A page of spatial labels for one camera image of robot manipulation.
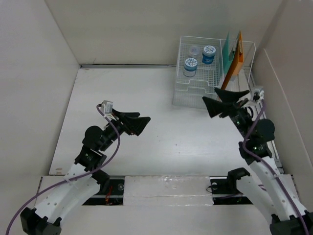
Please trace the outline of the orange file folder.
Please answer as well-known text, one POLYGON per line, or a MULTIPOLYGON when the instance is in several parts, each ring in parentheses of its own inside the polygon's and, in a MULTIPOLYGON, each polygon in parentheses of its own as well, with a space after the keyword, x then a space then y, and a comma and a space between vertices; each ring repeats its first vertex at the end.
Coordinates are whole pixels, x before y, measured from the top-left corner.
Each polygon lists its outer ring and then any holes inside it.
POLYGON ((242 68, 244 62, 244 50, 243 50, 243 40, 242 40, 242 33, 239 31, 237 38, 237 49, 235 51, 235 55, 230 66, 230 69, 226 75, 226 78, 223 80, 223 84, 221 86, 222 90, 225 90, 228 86, 228 83, 232 76, 236 76, 239 74, 240 69, 242 68))

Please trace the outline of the blue pin jar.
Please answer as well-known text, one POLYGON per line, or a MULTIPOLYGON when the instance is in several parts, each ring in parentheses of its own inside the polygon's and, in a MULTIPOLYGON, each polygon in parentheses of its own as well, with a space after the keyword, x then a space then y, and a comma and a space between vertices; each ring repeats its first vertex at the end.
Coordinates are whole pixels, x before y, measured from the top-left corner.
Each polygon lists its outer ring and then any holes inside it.
POLYGON ((184 61, 183 74, 186 77, 193 77, 196 74, 198 61, 195 58, 189 57, 184 61))
POLYGON ((216 48, 211 45, 207 45, 202 51, 202 62, 204 64, 212 64, 216 54, 216 48))

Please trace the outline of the green clip file folder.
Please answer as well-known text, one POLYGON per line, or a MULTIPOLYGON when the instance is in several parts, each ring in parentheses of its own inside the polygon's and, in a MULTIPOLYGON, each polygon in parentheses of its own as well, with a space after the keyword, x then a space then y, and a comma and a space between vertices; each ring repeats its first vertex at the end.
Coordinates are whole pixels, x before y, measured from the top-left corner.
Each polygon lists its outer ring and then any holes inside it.
POLYGON ((237 42, 238 39, 232 40, 230 39, 229 33, 227 34, 222 48, 224 78, 226 78, 232 64, 235 51, 237 49, 237 42))

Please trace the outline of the clear paper clip jar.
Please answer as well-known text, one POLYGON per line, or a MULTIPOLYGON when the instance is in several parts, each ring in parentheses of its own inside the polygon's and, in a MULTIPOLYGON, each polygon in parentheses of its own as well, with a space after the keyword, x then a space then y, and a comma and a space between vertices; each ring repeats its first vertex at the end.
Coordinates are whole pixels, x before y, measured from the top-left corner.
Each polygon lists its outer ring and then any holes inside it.
POLYGON ((200 55, 201 48, 196 45, 192 45, 188 50, 188 57, 197 59, 200 55))

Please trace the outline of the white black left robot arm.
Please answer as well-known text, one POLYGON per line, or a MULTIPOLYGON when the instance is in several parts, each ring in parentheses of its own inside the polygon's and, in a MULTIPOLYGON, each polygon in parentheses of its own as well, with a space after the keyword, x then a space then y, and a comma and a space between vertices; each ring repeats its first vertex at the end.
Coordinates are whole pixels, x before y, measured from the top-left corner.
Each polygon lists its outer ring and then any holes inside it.
POLYGON ((28 235, 59 235, 67 216, 83 205, 90 197, 104 194, 109 189, 110 176, 102 171, 112 158, 104 152, 116 141, 121 144, 121 135, 139 136, 150 117, 140 113, 124 113, 113 110, 104 128, 91 126, 85 131, 82 149, 61 182, 41 192, 51 193, 34 208, 24 207, 20 218, 22 230, 28 235))

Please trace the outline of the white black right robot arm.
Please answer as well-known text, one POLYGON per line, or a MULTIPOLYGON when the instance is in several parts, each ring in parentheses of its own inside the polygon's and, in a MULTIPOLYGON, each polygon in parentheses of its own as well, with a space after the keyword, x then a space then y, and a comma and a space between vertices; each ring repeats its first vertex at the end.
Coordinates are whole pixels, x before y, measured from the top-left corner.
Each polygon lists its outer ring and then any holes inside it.
POLYGON ((274 140, 275 126, 261 118, 266 107, 264 89, 233 92, 216 88, 215 93, 218 100, 202 97, 209 116, 231 119, 244 138, 238 143, 240 155, 261 181, 255 182, 241 167, 228 172, 227 189, 249 199, 268 222, 271 234, 311 235, 313 214, 286 185, 268 148, 268 142, 274 140))

